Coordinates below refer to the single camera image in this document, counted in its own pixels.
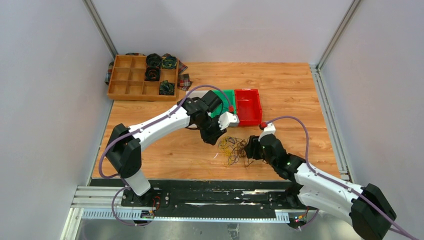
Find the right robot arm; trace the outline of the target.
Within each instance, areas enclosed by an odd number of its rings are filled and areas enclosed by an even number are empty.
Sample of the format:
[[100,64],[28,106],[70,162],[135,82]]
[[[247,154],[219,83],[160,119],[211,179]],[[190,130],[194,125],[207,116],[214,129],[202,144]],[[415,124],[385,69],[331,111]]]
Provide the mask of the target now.
[[251,135],[244,151],[249,159],[264,160],[279,177],[293,183],[285,195],[291,208],[304,205],[329,213],[351,225],[364,240],[383,239],[397,218],[378,186],[361,186],[325,173],[288,153],[274,134]]

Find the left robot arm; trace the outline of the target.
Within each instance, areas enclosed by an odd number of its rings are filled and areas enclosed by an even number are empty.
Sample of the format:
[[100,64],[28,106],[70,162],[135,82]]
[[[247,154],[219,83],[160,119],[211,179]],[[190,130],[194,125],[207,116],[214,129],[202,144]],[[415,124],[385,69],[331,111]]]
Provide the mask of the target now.
[[221,104],[221,98],[209,90],[200,98],[185,96],[168,111],[145,122],[129,127],[122,123],[116,125],[101,158],[112,164],[134,193],[135,202],[142,207],[149,206],[153,193],[142,171],[142,152],[157,140],[191,125],[197,127],[204,143],[215,145],[227,128],[239,123],[232,105],[222,114],[211,116]]

